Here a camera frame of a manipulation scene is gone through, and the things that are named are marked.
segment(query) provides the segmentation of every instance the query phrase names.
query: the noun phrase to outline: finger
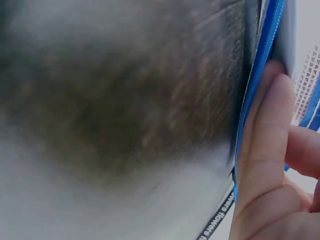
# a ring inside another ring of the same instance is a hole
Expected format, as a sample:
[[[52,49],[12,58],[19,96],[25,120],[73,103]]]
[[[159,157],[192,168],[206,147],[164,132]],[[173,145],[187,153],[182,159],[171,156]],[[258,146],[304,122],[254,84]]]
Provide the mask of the finger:
[[[313,202],[313,194],[307,193],[298,184],[291,181],[286,172],[284,173],[283,183],[286,185],[290,185],[295,189],[296,193],[299,195],[302,210],[304,212],[308,212]]]
[[[264,70],[259,83],[259,87],[256,91],[252,105],[250,106],[250,112],[245,120],[244,132],[242,137],[241,151],[237,159],[237,184],[241,181],[244,161],[248,159],[248,152],[251,144],[252,126],[257,114],[258,108],[266,96],[272,82],[279,74],[285,73],[285,67],[278,61],[269,61]]]
[[[288,134],[285,162],[300,174],[320,178],[320,134],[291,126]]]
[[[310,213],[320,213],[320,180],[316,183]]]
[[[268,225],[300,210],[300,199],[296,190],[290,185],[282,185],[256,198],[233,219],[230,239],[255,239],[253,236]]]
[[[296,212],[258,232],[251,240],[315,240],[320,236],[320,215]]]
[[[283,185],[293,93],[291,80],[281,74],[272,83],[258,109],[252,127],[248,160],[243,166],[238,189],[239,210],[255,198]]]

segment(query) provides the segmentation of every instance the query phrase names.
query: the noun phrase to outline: hair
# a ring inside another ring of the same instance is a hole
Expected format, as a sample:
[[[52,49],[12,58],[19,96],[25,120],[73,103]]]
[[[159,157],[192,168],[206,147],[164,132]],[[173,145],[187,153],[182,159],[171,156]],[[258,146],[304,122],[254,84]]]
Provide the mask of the hair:
[[[111,181],[234,138],[242,1],[1,4],[3,141]]]

